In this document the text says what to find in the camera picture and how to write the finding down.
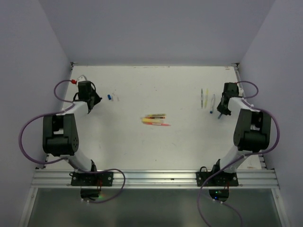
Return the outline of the blue white marker pen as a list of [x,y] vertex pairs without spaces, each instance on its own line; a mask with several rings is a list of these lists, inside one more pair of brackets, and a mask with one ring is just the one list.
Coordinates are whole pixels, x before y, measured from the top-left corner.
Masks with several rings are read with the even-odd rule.
[[215,105],[215,94],[212,95],[211,104],[210,104],[210,113],[214,112],[214,105]]

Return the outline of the yellow thin pen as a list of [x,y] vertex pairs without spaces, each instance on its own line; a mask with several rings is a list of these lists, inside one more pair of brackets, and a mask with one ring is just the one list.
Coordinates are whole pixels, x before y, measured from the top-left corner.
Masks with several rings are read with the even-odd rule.
[[205,103],[204,103],[204,107],[206,108],[207,107],[207,103],[208,103],[208,93],[209,93],[209,90],[208,88],[206,89],[206,92],[205,92]]

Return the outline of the green thin pen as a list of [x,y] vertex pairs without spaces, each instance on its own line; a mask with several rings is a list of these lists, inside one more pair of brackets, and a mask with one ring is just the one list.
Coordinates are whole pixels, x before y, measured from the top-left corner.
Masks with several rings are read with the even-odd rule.
[[203,109],[204,106],[204,93],[203,93],[203,89],[201,89],[201,108]]

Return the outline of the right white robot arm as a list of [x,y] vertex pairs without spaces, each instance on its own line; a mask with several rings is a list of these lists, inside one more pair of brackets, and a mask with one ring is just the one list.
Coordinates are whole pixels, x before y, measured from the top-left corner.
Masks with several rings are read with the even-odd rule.
[[217,111],[220,116],[237,116],[233,146],[213,165],[211,182],[216,186],[226,183],[238,185],[236,172],[250,155],[266,150],[270,142],[271,117],[264,111],[244,103],[237,83],[225,83]]

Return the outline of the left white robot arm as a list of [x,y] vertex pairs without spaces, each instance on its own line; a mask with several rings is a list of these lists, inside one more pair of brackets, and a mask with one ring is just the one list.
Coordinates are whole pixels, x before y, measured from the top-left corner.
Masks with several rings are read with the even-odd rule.
[[72,106],[63,113],[43,118],[43,150],[54,157],[65,158],[73,167],[70,173],[72,186],[94,186],[100,179],[97,167],[80,150],[76,121],[89,114],[101,97],[89,80],[75,81],[78,92],[74,95]]

